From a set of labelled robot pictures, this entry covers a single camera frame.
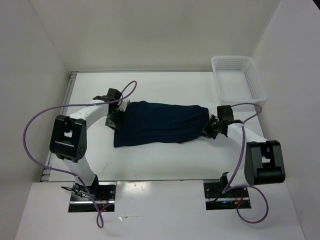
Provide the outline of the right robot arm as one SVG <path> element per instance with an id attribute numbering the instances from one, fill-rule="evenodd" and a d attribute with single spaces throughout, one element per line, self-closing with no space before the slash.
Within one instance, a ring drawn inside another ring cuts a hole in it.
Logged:
<path id="1" fill-rule="evenodd" d="M 245 120 L 236 119 L 233 107 L 244 105 L 255 106 L 258 111 Z M 240 155 L 235 169 L 223 173 L 220 180 L 219 191 L 225 197 L 232 196 L 237 188 L 280 184 L 286 179 L 280 142 L 268 140 L 246 127 L 246 123 L 261 112 L 262 107 L 256 103 L 220 105 L 217 107 L 217 115 L 212 115 L 202 129 L 209 139 L 224 135 L 240 145 Z"/>

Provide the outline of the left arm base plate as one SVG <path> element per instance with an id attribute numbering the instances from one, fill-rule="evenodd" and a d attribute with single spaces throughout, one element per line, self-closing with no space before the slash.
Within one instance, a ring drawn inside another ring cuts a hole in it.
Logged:
<path id="1" fill-rule="evenodd" d="M 69 213 L 90 213 L 96 212 L 96 208 L 91 201 L 88 193 L 80 189 L 79 186 L 74 184 L 72 188 L 62 187 L 70 191 L 70 201 L 68 212 Z M 92 196 L 97 208 L 102 212 L 115 211 L 115 198 L 116 198 L 116 183 L 103 183 L 97 187 L 96 195 Z"/>

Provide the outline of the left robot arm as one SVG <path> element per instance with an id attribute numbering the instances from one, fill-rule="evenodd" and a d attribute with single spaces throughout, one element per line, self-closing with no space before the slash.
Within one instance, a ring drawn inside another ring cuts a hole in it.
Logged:
<path id="1" fill-rule="evenodd" d="M 110 88 L 106 95 L 96 96 L 89 106 L 85 106 L 71 115 L 58 115 L 55 118 L 49 150 L 61 159 L 73 173 L 75 193 L 89 200 L 100 194 L 98 176 L 91 170 L 86 159 L 87 130 L 102 117 L 106 117 L 106 126 L 120 130 L 129 99 L 121 100 L 122 94 Z"/>

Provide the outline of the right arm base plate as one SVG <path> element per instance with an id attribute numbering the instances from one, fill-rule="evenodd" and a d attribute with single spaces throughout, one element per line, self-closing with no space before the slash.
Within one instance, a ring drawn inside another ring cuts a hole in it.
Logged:
<path id="1" fill-rule="evenodd" d="M 220 182 L 204 181 L 204 198 L 206 210 L 233 210 L 237 209 L 251 209 L 249 193 L 246 188 L 237 188 L 222 193 L 223 188 Z"/>

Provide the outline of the navy blue shorts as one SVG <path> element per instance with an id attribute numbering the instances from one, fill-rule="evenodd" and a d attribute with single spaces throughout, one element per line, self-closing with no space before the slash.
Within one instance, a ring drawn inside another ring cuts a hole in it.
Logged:
<path id="1" fill-rule="evenodd" d="M 202 137 L 209 121 L 209 109 L 199 105 L 131 102 L 113 146 L 133 147 L 151 143 L 183 144 Z"/>

